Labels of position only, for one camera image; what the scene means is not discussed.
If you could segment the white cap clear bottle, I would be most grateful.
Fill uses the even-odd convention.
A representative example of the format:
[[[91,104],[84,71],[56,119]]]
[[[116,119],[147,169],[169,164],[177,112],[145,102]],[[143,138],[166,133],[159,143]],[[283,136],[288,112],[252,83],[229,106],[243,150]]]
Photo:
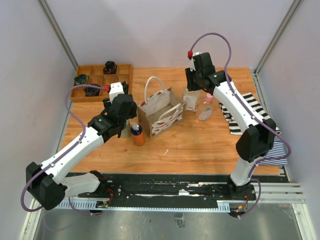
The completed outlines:
[[[196,111],[198,99],[201,96],[201,91],[189,91],[187,87],[182,90],[182,98],[185,102],[185,109],[187,111]]]

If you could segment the large cream lid bottle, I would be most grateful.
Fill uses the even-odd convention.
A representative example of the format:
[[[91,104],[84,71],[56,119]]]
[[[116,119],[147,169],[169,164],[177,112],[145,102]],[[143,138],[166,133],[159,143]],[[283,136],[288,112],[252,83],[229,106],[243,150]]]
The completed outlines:
[[[127,120],[124,129],[121,131],[121,138],[129,138],[131,136],[131,124],[130,121]]]

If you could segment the pink cap bottle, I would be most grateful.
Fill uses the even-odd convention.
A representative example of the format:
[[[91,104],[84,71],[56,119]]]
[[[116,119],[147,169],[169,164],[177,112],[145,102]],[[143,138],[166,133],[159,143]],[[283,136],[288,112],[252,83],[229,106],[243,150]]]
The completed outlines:
[[[213,96],[207,93],[204,97],[200,98],[196,109],[196,118],[199,121],[207,121],[212,115],[213,109]]]

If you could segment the wooden compartment tray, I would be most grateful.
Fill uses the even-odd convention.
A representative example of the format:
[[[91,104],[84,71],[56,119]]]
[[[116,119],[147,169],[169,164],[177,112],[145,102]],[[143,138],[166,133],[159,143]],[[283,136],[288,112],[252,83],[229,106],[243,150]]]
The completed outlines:
[[[100,65],[80,65],[77,69],[76,76],[85,74],[88,76],[87,83],[97,84],[101,87],[109,86],[112,83],[126,82],[128,85],[128,93],[132,93],[133,83],[133,68],[131,64],[116,64],[117,69],[115,74],[104,74],[104,64]],[[106,91],[99,91],[97,96],[86,96],[83,87],[76,88],[70,94],[70,100],[73,103],[91,103],[101,102],[103,99],[109,98],[109,93]]]

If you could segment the watermelon print canvas bag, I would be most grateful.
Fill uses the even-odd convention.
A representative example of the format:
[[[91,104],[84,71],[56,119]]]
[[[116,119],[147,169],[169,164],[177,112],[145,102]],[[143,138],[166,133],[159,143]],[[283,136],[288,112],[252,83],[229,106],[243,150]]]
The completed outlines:
[[[159,82],[161,89],[148,95],[152,80]],[[152,140],[184,119],[185,103],[176,96],[171,87],[166,88],[160,78],[151,76],[144,87],[144,100],[137,106],[138,122]]]

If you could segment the black white striped cloth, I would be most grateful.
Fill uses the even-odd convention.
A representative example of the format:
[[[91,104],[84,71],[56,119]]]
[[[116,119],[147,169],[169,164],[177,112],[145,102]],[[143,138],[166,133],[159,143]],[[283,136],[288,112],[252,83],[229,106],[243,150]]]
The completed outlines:
[[[258,114],[260,114],[263,117],[264,120],[271,118],[251,92],[243,94],[242,97]],[[230,134],[231,135],[241,135],[242,131],[241,131],[237,121],[234,119],[234,117],[229,112],[229,110],[221,102],[219,103],[219,106],[220,106],[220,109],[223,113],[225,120],[228,122]]]

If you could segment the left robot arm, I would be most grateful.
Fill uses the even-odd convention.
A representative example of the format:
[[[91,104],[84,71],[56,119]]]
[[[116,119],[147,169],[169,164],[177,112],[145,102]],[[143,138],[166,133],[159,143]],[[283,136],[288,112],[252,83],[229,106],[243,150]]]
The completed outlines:
[[[82,193],[96,197],[105,195],[110,186],[98,171],[68,177],[70,170],[90,152],[106,143],[110,138],[121,136],[129,119],[137,115],[137,104],[131,94],[118,94],[99,115],[92,118],[77,138],[53,157],[26,168],[26,191],[45,210],[57,207],[65,198]]]

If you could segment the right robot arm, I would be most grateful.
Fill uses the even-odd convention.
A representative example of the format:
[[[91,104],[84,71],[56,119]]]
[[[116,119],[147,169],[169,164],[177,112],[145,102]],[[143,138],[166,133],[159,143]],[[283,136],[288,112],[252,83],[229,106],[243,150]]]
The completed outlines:
[[[230,195],[239,196],[250,185],[254,165],[272,149],[276,123],[271,118],[264,119],[246,102],[226,70],[216,71],[208,52],[190,50],[187,57],[191,61],[185,70],[188,90],[202,90],[218,99],[242,132],[235,145],[239,158],[227,181]]]

